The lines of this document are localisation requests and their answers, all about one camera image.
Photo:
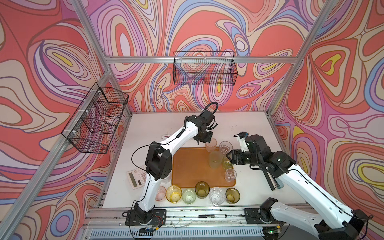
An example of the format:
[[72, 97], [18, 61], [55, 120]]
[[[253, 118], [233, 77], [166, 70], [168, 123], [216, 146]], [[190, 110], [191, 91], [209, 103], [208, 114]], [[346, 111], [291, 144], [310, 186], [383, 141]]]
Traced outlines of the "light green ribbed glass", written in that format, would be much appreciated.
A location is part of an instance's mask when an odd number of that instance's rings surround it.
[[231, 163], [231, 161], [227, 158], [227, 157], [223, 157], [223, 160], [222, 160], [222, 167], [227, 170], [227, 169], [232, 169], [233, 168], [233, 164]]

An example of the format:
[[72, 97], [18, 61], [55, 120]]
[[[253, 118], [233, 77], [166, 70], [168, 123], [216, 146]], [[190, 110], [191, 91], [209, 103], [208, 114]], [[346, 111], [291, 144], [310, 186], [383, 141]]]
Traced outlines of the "clear ribbed glass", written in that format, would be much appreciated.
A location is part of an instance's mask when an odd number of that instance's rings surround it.
[[233, 149], [233, 145], [228, 141], [222, 141], [219, 144], [219, 152], [223, 155], [228, 154]]

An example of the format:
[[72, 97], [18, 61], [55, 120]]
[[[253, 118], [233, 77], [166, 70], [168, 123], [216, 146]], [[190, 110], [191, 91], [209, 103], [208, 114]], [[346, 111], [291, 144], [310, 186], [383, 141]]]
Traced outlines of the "frosted pink tumbler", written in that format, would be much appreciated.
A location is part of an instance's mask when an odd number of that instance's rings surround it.
[[211, 153], [216, 150], [217, 140], [215, 138], [211, 138], [209, 143], [205, 143], [206, 150]]

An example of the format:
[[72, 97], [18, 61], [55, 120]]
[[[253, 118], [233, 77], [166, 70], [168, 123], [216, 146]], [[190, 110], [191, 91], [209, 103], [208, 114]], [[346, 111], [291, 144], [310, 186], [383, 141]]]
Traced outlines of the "frosted pale green tumbler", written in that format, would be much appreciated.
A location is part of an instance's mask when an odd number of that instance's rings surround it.
[[218, 168], [222, 164], [223, 154], [219, 151], [213, 151], [209, 154], [209, 166], [212, 169]]

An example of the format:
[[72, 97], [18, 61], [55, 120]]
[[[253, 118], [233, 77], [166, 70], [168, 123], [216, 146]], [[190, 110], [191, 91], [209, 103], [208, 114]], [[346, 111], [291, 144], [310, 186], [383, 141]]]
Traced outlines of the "small clear glass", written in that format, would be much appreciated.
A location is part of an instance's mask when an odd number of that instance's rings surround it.
[[229, 168], [229, 169], [226, 169], [226, 172], [225, 172], [225, 180], [227, 182], [233, 182], [237, 177], [237, 172], [232, 169], [232, 168]]

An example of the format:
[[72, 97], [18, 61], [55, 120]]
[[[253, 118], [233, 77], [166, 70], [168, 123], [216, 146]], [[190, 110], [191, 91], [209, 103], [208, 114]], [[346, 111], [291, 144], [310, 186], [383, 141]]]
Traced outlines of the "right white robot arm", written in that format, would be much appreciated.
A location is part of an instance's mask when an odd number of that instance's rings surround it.
[[266, 176], [291, 187], [315, 211], [311, 214], [279, 202], [266, 199], [251, 219], [263, 223], [285, 222], [306, 231], [319, 240], [360, 240], [361, 231], [367, 232], [372, 215], [353, 210], [329, 194], [312, 180], [305, 171], [282, 151], [272, 152], [263, 136], [240, 132], [234, 136], [239, 150], [231, 150], [227, 157], [234, 165], [257, 166]]

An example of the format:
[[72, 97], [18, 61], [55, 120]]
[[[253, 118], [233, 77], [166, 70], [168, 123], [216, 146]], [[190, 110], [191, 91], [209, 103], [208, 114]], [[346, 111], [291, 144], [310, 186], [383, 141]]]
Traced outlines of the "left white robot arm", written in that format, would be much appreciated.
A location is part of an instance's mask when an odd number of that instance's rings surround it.
[[204, 109], [199, 115], [185, 117], [183, 126], [162, 142], [152, 142], [145, 161], [147, 179], [145, 189], [139, 201], [134, 204], [134, 213], [142, 220], [153, 214], [156, 195], [161, 181], [173, 169], [175, 153], [189, 140], [199, 143], [209, 143], [212, 130], [217, 127], [215, 111]]

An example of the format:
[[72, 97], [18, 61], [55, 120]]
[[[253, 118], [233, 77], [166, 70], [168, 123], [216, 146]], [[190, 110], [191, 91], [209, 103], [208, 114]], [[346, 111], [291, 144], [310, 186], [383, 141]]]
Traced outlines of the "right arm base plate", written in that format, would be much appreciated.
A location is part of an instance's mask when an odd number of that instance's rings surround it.
[[285, 224], [285, 222], [275, 219], [269, 210], [260, 210], [260, 208], [245, 208], [244, 218], [246, 218], [247, 224]]

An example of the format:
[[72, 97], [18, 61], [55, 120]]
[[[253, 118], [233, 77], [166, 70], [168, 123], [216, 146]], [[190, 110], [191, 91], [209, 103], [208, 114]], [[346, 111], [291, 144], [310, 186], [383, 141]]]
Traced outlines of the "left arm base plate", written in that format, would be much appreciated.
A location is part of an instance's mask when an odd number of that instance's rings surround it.
[[129, 210], [127, 212], [126, 226], [162, 226], [166, 223], [167, 210], [154, 209], [149, 212]]

